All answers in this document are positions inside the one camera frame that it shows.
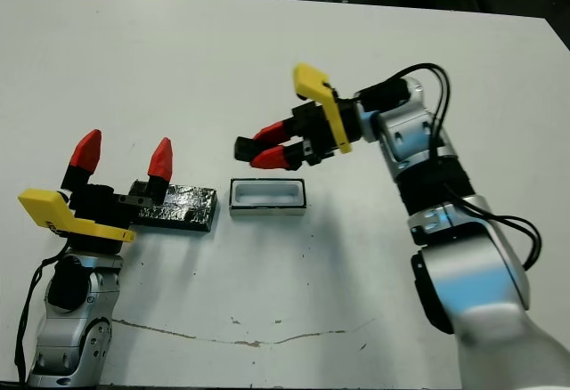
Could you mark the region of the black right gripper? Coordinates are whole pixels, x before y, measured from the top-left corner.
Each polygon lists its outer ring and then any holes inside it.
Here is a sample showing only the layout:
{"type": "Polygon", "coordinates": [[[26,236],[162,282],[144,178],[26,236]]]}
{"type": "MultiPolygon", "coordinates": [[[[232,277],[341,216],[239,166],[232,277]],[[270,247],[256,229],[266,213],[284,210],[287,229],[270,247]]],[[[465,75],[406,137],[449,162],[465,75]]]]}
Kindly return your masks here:
{"type": "MultiPolygon", "coordinates": [[[[339,99],[339,115],[348,139],[348,145],[362,138],[363,130],[355,100],[339,99]]],[[[264,145],[277,145],[257,154],[249,164],[258,169],[298,170],[304,162],[309,166],[320,164],[334,156],[339,149],[329,121],[321,105],[302,104],[292,110],[293,117],[262,128],[253,140],[264,145]],[[278,145],[297,136],[301,142],[278,145]]]]}

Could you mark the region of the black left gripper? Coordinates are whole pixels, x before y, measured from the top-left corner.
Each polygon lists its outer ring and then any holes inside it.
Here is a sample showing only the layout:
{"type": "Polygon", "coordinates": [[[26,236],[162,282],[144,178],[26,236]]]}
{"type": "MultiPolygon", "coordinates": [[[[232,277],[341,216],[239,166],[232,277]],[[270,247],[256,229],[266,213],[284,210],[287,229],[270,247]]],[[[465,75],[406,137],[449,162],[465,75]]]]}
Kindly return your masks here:
{"type": "MultiPolygon", "coordinates": [[[[116,194],[110,186],[88,184],[99,163],[101,145],[102,132],[99,129],[92,130],[79,141],[69,160],[61,188],[72,192],[69,207],[76,218],[128,230],[143,208],[152,207],[153,201],[163,201],[166,197],[173,172],[172,144],[169,138],[164,137],[151,156],[147,172],[148,197],[116,194]]],[[[72,249],[104,255],[117,255],[123,245],[123,241],[76,233],[70,234],[69,240],[72,249]]]]}

